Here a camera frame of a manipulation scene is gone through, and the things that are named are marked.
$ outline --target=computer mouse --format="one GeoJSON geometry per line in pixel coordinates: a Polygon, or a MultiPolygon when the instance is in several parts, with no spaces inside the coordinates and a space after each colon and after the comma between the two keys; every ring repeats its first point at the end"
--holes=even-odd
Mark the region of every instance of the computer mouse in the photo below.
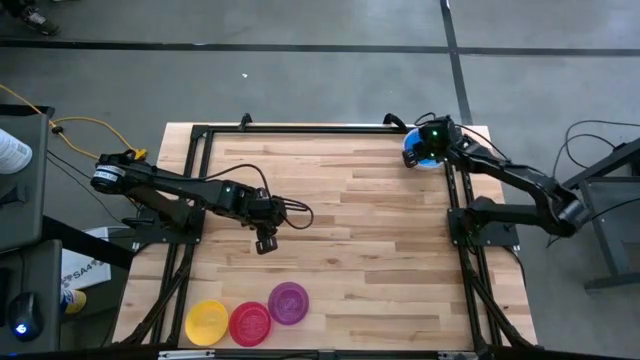
{"type": "Polygon", "coordinates": [[[36,294],[23,292],[9,303],[7,322],[20,341],[31,341],[42,332],[42,314],[36,294]]]}

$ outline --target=gray floor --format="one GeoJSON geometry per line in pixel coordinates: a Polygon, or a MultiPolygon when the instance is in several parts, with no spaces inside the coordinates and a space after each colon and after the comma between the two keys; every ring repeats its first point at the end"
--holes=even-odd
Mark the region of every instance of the gray floor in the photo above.
{"type": "MultiPolygon", "coordinates": [[[[638,48],[634,0],[450,0],[460,46],[638,48]]],[[[61,39],[446,45],[437,0],[82,0],[42,2],[61,39]]],[[[35,38],[7,16],[0,35],[35,38]]],[[[640,58],[488,57],[461,59],[475,124],[515,161],[551,171],[564,131],[575,121],[640,124],[640,58]]],[[[0,82],[58,116],[107,120],[155,161],[169,121],[378,123],[386,112],[407,120],[427,111],[458,117],[448,55],[28,50],[3,48],[0,82]]],[[[0,93],[0,102],[16,101],[0,93]]],[[[590,126],[614,143],[638,128],[590,126]]],[[[96,153],[122,149],[103,129],[66,132],[96,153]]],[[[610,150],[593,139],[572,143],[584,163],[610,150]]],[[[92,161],[58,139],[50,148],[90,173],[92,161]]],[[[578,171],[561,160],[558,178],[578,171]]],[[[507,201],[526,203],[505,187],[507,201]]],[[[120,216],[129,203],[100,196],[120,216]]],[[[51,168],[46,212],[89,228],[115,222],[66,175],[51,168]]],[[[582,284],[606,275],[593,229],[545,249],[539,229],[519,227],[528,294],[541,345],[638,357],[640,286],[588,295],[582,284]]]]}

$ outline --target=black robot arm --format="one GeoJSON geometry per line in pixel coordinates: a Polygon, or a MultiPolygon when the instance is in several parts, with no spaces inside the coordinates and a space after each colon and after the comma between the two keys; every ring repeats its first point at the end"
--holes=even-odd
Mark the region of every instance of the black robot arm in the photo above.
{"type": "Polygon", "coordinates": [[[407,167],[432,159],[449,161],[460,170],[487,174],[527,192],[535,205],[496,204],[480,196],[465,209],[463,227],[477,233],[487,223],[500,221],[535,225],[547,233],[571,236],[588,220],[584,204],[554,178],[527,165],[517,165],[496,157],[473,138],[463,135],[449,116],[427,121],[419,128],[421,141],[403,152],[407,167]]]}
{"type": "Polygon", "coordinates": [[[91,185],[105,194],[125,195],[158,212],[166,227],[183,231],[193,223],[193,209],[206,209],[256,230],[258,254],[277,249],[275,234],[287,217],[285,203],[265,189],[230,180],[192,179],[146,162],[130,153],[101,155],[91,185]],[[159,192],[192,200],[171,200],[159,192]]]}

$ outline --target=wooden tabletop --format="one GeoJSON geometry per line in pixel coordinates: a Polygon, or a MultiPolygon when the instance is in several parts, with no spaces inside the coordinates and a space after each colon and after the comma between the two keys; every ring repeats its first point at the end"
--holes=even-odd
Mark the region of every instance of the wooden tabletop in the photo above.
{"type": "MultiPolygon", "coordinates": [[[[159,167],[183,172],[192,125],[167,124],[159,167]]],[[[488,136],[485,126],[473,128],[488,136]]],[[[216,135],[209,173],[241,163],[258,165],[272,194],[306,202],[316,219],[306,230],[281,226],[278,250],[260,256],[254,232],[207,214],[185,316],[205,299],[221,301],[229,313],[245,301],[266,304],[277,284],[295,281],[309,292],[309,314],[293,326],[274,322],[259,347],[472,349],[460,263],[445,221],[449,198],[444,170],[405,168],[402,140],[402,135],[216,135]]],[[[227,178],[262,187],[252,169],[234,171],[227,178]]],[[[497,180],[472,175],[472,182],[476,196],[503,201],[497,180]]],[[[289,219],[297,224],[307,221],[297,213],[289,219]]],[[[134,259],[114,341],[129,335],[156,300],[166,252],[164,244],[151,245],[134,259]]],[[[535,343],[518,264],[502,248],[486,252],[496,302],[535,343]]],[[[165,334],[173,303],[169,309],[165,334]]],[[[484,308],[479,309],[488,340],[484,308]]],[[[180,347],[195,347],[184,326],[180,347]]],[[[214,347],[239,346],[227,334],[214,347]]]]}

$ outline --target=yellow plate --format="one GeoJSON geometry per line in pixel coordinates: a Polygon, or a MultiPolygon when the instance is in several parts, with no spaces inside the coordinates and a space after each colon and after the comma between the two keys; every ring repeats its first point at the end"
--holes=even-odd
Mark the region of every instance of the yellow plate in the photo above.
{"type": "Polygon", "coordinates": [[[185,321],[185,332],[192,343],[210,346],[227,332],[229,314],[216,300],[203,301],[192,307],[185,321]]]}

